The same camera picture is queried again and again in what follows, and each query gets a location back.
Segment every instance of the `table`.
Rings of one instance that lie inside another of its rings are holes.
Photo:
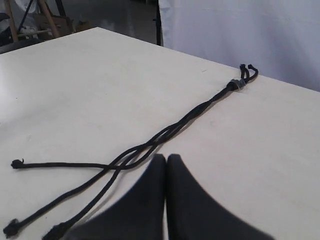
[[[2,54],[0,226],[24,219],[99,171],[17,171],[12,160],[109,163],[239,75],[238,69],[101,28]],[[317,240],[319,102],[319,92],[259,76],[158,152],[181,154],[213,198],[277,240]],[[123,196],[147,166],[121,173],[89,217]],[[18,239],[39,239],[73,217],[111,174]]]

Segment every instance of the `knotted cord end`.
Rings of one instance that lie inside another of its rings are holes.
[[[21,228],[21,225],[18,221],[18,219],[13,219],[9,224],[8,226],[6,226],[4,229],[3,229],[3,233],[5,234],[6,238],[11,238],[15,235],[18,234],[19,230]]]
[[[24,165],[25,160],[22,158],[22,161],[19,159],[13,160],[11,163],[11,167],[13,169],[21,169],[22,166]]]
[[[71,228],[71,226],[72,224],[66,222],[55,225],[46,235],[42,237],[42,240],[60,240]]]

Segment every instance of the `white curtain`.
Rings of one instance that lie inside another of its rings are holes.
[[[320,91],[319,0],[159,0],[164,46]]]

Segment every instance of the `white table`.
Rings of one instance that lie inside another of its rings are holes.
[[[1,55],[1,228],[99,171],[18,171],[12,160],[109,163],[239,75],[238,69],[101,28]],[[212,197],[277,240],[318,240],[319,104],[319,92],[259,76],[159,153],[181,154]],[[123,196],[147,165],[122,173],[89,217]],[[35,221],[18,239],[39,239],[73,217],[111,174]]]

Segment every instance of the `floor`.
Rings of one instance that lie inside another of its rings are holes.
[[[156,44],[156,4],[141,0],[62,0],[66,15],[152,44]],[[50,0],[51,9],[56,8]]]

